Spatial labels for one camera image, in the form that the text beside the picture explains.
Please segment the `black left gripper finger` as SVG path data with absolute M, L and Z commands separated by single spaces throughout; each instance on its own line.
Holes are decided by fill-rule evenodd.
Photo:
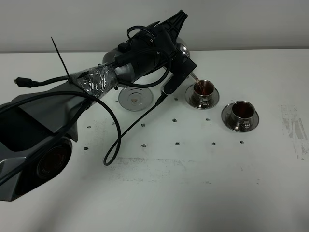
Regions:
M 149 25 L 147 26 L 147 28 L 153 28 L 153 27 L 155 27 L 159 22 L 160 22 L 160 21 L 153 22 L 153 23 L 149 24 Z
M 172 39 L 177 39 L 187 17 L 188 15 L 183 10 L 180 10 L 174 16 L 160 23 L 160 25 L 165 28 Z

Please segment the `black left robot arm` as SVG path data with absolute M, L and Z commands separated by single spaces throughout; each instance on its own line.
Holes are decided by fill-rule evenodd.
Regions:
M 102 63 L 76 73 L 35 82 L 17 78 L 20 87 L 58 86 L 19 95 L 0 107 L 0 199 L 11 202 L 60 174 L 78 140 L 77 120 L 118 87 L 162 85 L 159 105 L 196 64 L 178 47 L 187 15 L 179 11 L 163 22 L 132 26 L 127 41 L 106 53 Z

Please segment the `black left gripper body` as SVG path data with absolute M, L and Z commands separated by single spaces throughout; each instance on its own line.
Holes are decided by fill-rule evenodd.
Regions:
M 166 64 L 164 50 L 171 58 L 176 53 L 176 39 L 157 24 L 153 28 L 132 26 L 127 30 L 128 41 L 118 45 L 115 72 L 119 79 L 137 80 Z

